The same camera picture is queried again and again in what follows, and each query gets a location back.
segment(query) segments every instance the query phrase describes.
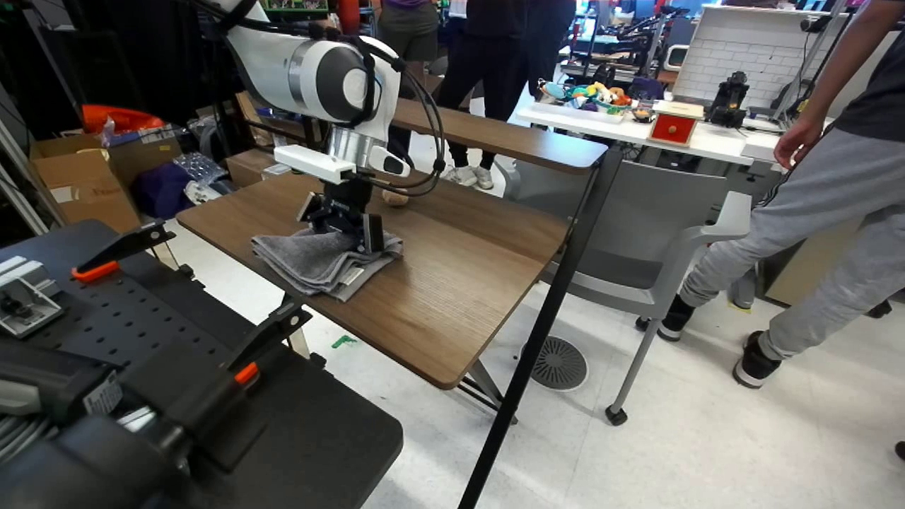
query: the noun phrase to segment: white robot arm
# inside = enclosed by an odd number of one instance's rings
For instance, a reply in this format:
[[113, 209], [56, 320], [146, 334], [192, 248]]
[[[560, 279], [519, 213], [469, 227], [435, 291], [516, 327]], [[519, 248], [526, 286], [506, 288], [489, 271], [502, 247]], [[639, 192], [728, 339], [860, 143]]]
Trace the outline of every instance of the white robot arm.
[[335, 124], [328, 152], [278, 146], [278, 162], [328, 183], [344, 183], [348, 176], [370, 166], [375, 151], [387, 156], [387, 128], [396, 112], [403, 78], [390, 63], [370, 52], [396, 59], [394, 49], [370, 37], [363, 37], [365, 49], [356, 49], [352, 42], [257, 28], [270, 23], [257, 0], [254, 5], [243, 0], [206, 3], [225, 15], [249, 8], [243, 23], [226, 32], [226, 39], [240, 59], [249, 88], [264, 101]]

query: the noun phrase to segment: gray pants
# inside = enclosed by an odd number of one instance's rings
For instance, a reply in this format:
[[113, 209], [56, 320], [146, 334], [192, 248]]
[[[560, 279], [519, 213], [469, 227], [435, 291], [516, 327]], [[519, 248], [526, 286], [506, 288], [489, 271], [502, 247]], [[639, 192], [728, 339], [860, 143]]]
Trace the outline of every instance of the gray pants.
[[843, 262], [809, 299], [779, 315], [762, 339], [762, 351], [772, 358], [820, 346], [830, 334], [905, 288], [904, 142], [827, 134], [772, 203], [754, 213], [748, 237], [714, 244], [703, 255], [684, 279], [683, 299], [703, 305], [758, 261], [853, 218], [867, 220]]

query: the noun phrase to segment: black pole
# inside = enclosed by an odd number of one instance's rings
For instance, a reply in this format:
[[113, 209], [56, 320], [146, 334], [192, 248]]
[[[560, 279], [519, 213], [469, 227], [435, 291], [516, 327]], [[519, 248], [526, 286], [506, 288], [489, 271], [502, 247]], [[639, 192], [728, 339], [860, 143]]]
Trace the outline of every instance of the black pole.
[[621, 170], [621, 151], [608, 151], [608, 156], [591, 170], [591, 182], [588, 182], [583, 201], [570, 223], [560, 268], [551, 279], [551, 288], [547, 291], [547, 299], [543, 299], [543, 307], [534, 320], [533, 336], [529, 336], [526, 347], [522, 351], [516, 375], [512, 375], [509, 389], [505, 397], [505, 404], [489, 428], [481, 459], [474, 470], [469, 486], [465, 488], [465, 496], [458, 501], [458, 509], [474, 509], [485, 493], [485, 484], [488, 484], [489, 470], [505, 447], [505, 438], [506, 438], [509, 425], [519, 414], [522, 397], [529, 387], [529, 380], [533, 380], [537, 356], [547, 346], [547, 336], [549, 336], [549, 332], [560, 315], [560, 305], [570, 295], [571, 274], [587, 255], [587, 247], [588, 247], [591, 231], [597, 227], [599, 209], [614, 186], [616, 170]]

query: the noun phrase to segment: gray floor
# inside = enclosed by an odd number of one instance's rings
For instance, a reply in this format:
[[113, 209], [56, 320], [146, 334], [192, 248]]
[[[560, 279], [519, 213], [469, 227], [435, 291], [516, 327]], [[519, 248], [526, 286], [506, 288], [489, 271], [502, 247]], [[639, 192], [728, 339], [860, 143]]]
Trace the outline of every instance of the gray floor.
[[[191, 231], [180, 228], [174, 248], [249, 320], [262, 322], [280, 303], [274, 286]], [[526, 296], [485, 356], [502, 385], [543, 291], [537, 286]], [[557, 334], [587, 353], [588, 380], [566, 394], [529, 387], [481, 505], [904, 509], [905, 464], [894, 459], [894, 443], [905, 438], [905, 307], [879, 322], [860, 320], [786, 361], [762, 394], [741, 389], [730, 380], [741, 339], [776, 310], [768, 303], [738, 310], [724, 299], [703, 307], [683, 346], [650, 351], [629, 402], [632, 421], [614, 430], [604, 408], [639, 341], [635, 316], [566, 299]], [[424, 385], [365, 341], [338, 341], [346, 332], [322, 316], [307, 326], [307, 336], [331, 374], [406, 428], [406, 453], [369, 505], [455, 505], [492, 416], [462, 394]]]

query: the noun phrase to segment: black shoe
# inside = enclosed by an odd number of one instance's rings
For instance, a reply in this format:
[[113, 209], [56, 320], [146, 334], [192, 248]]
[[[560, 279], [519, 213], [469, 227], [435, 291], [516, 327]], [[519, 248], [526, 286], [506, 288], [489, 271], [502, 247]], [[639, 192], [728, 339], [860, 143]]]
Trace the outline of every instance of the black shoe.
[[683, 296], [673, 299], [669, 316], [659, 322], [656, 334], [669, 341], [680, 341], [683, 339], [683, 327], [687, 326], [687, 320], [696, 315], [694, 305], [687, 305]]
[[765, 387], [765, 380], [771, 380], [772, 371], [779, 371], [785, 365], [785, 361], [771, 358], [762, 351], [762, 336], [765, 336], [765, 332], [755, 332], [754, 336], [748, 336], [744, 353], [734, 371], [735, 381], [751, 389]]

